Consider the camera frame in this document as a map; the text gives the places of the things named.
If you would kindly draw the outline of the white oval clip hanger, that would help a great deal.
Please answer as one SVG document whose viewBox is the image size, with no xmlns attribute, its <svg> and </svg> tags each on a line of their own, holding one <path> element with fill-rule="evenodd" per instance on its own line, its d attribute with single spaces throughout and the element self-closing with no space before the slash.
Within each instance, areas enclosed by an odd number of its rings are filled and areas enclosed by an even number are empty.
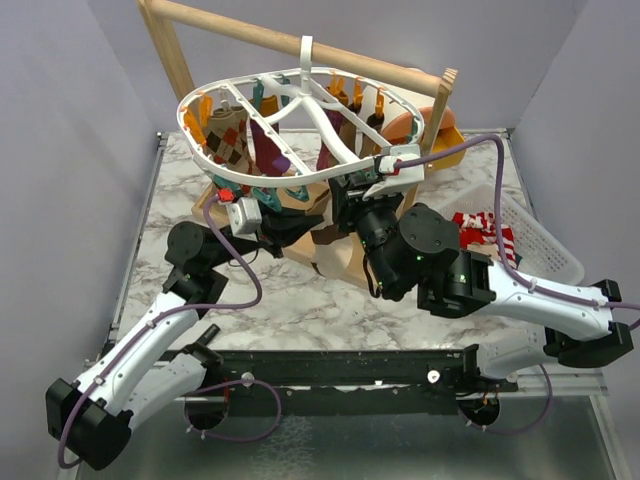
<svg viewBox="0 0 640 480">
<path fill-rule="evenodd" d="M 263 72 L 215 81 L 187 94 L 180 102 L 176 118 L 181 133 L 191 149 L 193 161 L 208 176 L 216 176 L 239 185 L 266 188 L 293 188 L 320 183 L 322 181 L 360 171 L 373 171 L 373 156 L 381 153 L 383 147 L 391 144 L 374 128 L 368 126 L 360 116 L 351 112 L 332 96 L 316 77 L 337 75 L 354 81 L 360 78 L 362 84 L 377 90 L 385 88 L 385 100 L 395 101 L 412 116 L 413 127 L 405 144 L 420 145 L 425 132 L 425 123 L 420 111 L 400 95 L 390 91 L 382 83 L 360 76 L 351 71 L 315 66 L 312 56 L 319 52 L 319 46 L 311 36 L 302 36 L 300 45 L 294 49 L 299 56 L 300 66 L 288 70 Z M 278 96 L 285 96 L 289 103 L 278 112 L 264 117 L 256 106 L 242 93 L 247 85 L 262 85 Z M 216 164 L 204 147 L 204 131 L 198 120 L 189 116 L 191 104 L 202 100 L 210 93 L 222 100 L 232 99 L 248 113 L 248 120 L 254 120 L 279 147 L 282 155 L 290 162 L 289 169 L 280 177 L 248 175 L 232 171 L 224 165 Z M 356 129 L 372 140 L 380 149 L 378 153 L 363 158 L 352 153 L 341 141 L 331 125 L 327 113 L 337 112 L 356 125 Z"/>
</svg>

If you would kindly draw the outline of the white plastic basket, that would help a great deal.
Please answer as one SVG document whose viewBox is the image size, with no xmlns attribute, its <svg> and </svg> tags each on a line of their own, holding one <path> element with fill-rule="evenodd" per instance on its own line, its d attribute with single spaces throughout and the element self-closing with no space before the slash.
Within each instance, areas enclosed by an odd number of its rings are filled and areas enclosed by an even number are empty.
<svg viewBox="0 0 640 480">
<path fill-rule="evenodd" d="M 441 203 L 436 210 L 448 220 L 456 212 L 475 214 L 494 211 L 494 186 L 476 183 Z M 522 261 L 520 272 L 551 281 L 579 285 L 585 271 L 580 261 L 556 240 L 505 190 L 501 193 L 501 219 L 515 238 L 515 252 Z"/>
</svg>

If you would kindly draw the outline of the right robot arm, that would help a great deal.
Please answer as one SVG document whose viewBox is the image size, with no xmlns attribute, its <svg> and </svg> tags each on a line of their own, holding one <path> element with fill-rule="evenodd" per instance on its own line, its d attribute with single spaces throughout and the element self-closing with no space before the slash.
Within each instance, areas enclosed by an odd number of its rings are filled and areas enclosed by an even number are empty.
<svg viewBox="0 0 640 480">
<path fill-rule="evenodd" d="M 630 326 L 613 319 L 616 283 L 575 287 L 524 275 L 461 248 L 459 227 L 423 203 L 396 214 L 400 194 L 368 199 L 366 184 L 347 177 L 329 182 L 333 221 L 356 233 L 371 296 L 400 301 L 411 290 L 417 306 L 434 316 L 472 314 L 524 321 L 524 333 L 477 345 L 459 367 L 461 383 L 481 391 L 511 373 L 549 360 L 571 368 L 604 367 L 633 349 Z"/>
</svg>

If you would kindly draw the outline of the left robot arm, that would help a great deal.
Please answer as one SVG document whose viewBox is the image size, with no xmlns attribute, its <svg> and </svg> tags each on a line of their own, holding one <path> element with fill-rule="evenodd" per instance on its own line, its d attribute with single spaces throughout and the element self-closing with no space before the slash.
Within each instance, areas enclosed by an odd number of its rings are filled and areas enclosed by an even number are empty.
<svg viewBox="0 0 640 480">
<path fill-rule="evenodd" d="M 155 364 L 209 311 L 260 303 L 263 289 L 245 254 L 266 250 L 279 258 L 322 220 L 291 208 L 260 210 L 248 223 L 254 240 L 211 217 L 176 224 L 165 254 L 172 270 L 147 312 L 93 367 L 71 382 L 58 378 L 46 390 L 47 429 L 59 442 L 60 467 L 85 463 L 103 470 L 158 410 L 192 391 L 214 392 L 221 371 L 202 344 L 187 346 L 161 369 Z"/>
</svg>

